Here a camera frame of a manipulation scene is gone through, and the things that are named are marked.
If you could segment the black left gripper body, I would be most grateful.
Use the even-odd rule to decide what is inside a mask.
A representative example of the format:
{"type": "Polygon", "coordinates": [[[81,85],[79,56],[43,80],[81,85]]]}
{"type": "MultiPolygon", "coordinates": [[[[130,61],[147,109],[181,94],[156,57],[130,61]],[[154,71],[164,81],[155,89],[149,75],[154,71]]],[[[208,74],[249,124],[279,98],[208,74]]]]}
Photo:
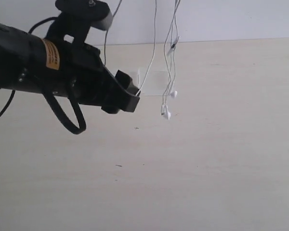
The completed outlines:
{"type": "Polygon", "coordinates": [[[116,81],[103,65],[98,48],[56,38],[42,42],[47,54],[43,96],[73,98],[78,104],[99,106],[104,111],[116,109],[116,81]]]}

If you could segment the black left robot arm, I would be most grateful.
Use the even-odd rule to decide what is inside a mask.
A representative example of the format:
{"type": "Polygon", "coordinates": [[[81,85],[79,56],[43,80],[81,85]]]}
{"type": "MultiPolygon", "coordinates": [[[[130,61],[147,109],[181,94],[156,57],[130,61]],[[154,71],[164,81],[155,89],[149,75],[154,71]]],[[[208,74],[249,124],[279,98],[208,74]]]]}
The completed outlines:
{"type": "Polygon", "coordinates": [[[132,78],[112,74],[100,50],[60,38],[40,38],[0,23],[0,89],[40,94],[42,85],[59,97],[71,86],[79,104],[99,106],[109,114],[134,112],[140,100],[132,78]]]}

